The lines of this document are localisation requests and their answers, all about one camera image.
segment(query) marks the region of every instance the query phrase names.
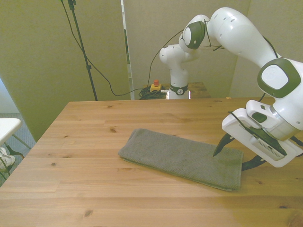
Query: black strap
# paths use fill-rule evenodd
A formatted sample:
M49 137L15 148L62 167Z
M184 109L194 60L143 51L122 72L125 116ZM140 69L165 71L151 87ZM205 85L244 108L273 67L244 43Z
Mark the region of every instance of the black strap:
M188 84L184 87L175 87L170 85L170 89L175 92L178 96L183 95L188 90Z

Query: beige wall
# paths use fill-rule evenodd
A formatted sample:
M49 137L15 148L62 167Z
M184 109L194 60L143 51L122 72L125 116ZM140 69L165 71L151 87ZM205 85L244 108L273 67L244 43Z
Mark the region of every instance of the beige wall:
M87 56L117 94L128 92L120 0L77 0L75 8ZM1 0L0 15L0 77L38 140L69 101L94 100L84 57L59 0ZM130 98L92 74L99 100Z
M303 62L302 12L302 0L252 0L248 18L282 57ZM258 72L258 66L239 57L230 96L261 96L263 92L257 85Z
M247 15L250 0L124 0L125 20L134 88L147 84L150 63L156 52L198 14L208 17L220 7ZM169 44L177 44L178 37ZM212 97L229 94L237 56L226 50L204 51L200 59L184 64L190 82L204 82ZM151 81L170 82L168 68L157 57Z

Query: dark green joint cap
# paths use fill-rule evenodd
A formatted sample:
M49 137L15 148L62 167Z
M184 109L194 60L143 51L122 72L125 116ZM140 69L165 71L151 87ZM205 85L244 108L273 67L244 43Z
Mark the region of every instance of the dark green joint cap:
M205 36L205 23L202 21L194 22L187 26L191 32L191 39L187 47L196 50L199 48Z
M251 117L259 123L262 123L262 122L266 121L266 119L267 119L266 115L259 113L259 112L253 113Z
M262 79L263 71L271 65L277 65L280 69L282 69L284 71L284 73L288 77L288 82L280 89L274 89L274 88L270 87ZM273 60L269 61L267 64L265 64L261 68L261 70L258 74L257 81L258 81L259 87L263 91L265 91L266 93L271 95L272 97L283 98L299 86L299 84L301 83L301 77L300 77L300 74L298 73L298 71L295 69L295 67L289 60L287 60L285 58L277 58L277 59L273 59Z

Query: chair leg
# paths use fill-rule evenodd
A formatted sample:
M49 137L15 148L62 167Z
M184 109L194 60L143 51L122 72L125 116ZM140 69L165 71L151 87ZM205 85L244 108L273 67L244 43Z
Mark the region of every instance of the chair leg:
M22 159L24 159L24 156L22 153L14 151L6 142L4 144L7 147L7 149L9 150L10 155L20 155L22 157Z
M13 137L15 137L17 140L19 140L24 146L26 146L28 149L31 149L30 146L28 146L22 139L20 139L18 136L16 136L15 134L13 134Z
M4 178L4 180L7 180L7 178L0 172L1 176Z

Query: wooden table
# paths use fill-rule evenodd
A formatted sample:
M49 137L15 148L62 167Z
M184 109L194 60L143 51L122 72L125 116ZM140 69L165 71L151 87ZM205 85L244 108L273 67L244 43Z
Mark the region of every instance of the wooden table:
M226 192L117 154L136 128L217 144L227 111L247 101L69 103L0 188L0 226L303 226L303 157L245 171L241 189ZM243 150L244 161L255 156L237 141L228 146Z

